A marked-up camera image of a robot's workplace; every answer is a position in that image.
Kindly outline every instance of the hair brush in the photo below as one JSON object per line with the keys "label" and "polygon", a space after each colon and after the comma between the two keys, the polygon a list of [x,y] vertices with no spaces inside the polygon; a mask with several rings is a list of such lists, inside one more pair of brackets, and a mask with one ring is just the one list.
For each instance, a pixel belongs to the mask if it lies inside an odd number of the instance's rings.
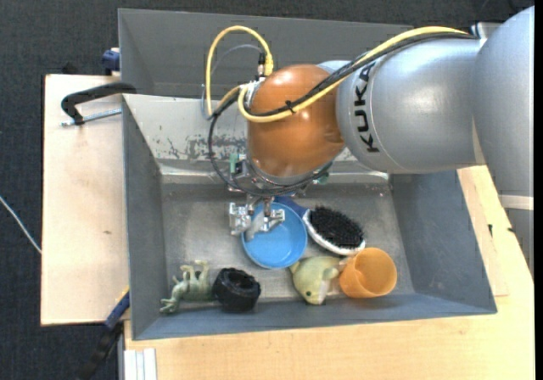
{"label": "hair brush", "polygon": [[323,248],[335,254],[351,256],[366,247],[361,226],[345,214],[324,206],[311,210],[287,196],[276,196],[275,201],[299,215],[311,238]]}

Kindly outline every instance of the black bristles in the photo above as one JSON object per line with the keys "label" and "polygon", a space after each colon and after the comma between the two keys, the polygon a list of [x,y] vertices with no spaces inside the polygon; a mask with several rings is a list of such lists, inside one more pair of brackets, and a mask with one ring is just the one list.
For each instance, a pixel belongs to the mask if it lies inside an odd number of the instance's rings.
{"label": "black bristles", "polygon": [[360,225],[339,211],[317,206],[309,220],[322,238],[339,248],[356,249],[364,240]]}

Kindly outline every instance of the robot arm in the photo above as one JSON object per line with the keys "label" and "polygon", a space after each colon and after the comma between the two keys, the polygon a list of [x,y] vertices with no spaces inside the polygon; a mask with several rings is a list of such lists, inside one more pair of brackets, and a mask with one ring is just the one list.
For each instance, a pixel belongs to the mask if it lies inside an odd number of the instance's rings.
{"label": "robot arm", "polygon": [[534,27],[532,7],[487,40],[441,35],[365,54],[360,68],[333,61],[274,72],[238,101],[250,111],[247,177],[268,196],[295,191],[344,145],[386,173],[487,164],[517,232],[532,240]]}

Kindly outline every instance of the orange cup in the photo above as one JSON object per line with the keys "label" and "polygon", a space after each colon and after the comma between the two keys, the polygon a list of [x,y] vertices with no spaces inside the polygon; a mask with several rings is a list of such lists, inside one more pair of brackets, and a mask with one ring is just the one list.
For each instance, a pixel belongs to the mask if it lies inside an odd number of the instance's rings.
{"label": "orange cup", "polygon": [[365,248],[339,275],[339,286],[354,299],[379,297],[396,286],[398,271],[389,254],[377,248]]}

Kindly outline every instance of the black rubber ring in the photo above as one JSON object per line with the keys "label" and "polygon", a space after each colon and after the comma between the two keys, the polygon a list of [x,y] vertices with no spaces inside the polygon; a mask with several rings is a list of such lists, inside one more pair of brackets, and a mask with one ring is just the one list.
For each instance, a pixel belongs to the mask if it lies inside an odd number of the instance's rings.
{"label": "black rubber ring", "polygon": [[227,312],[246,312],[255,307],[260,284],[243,270],[223,268],[213,283],[213,297]]}

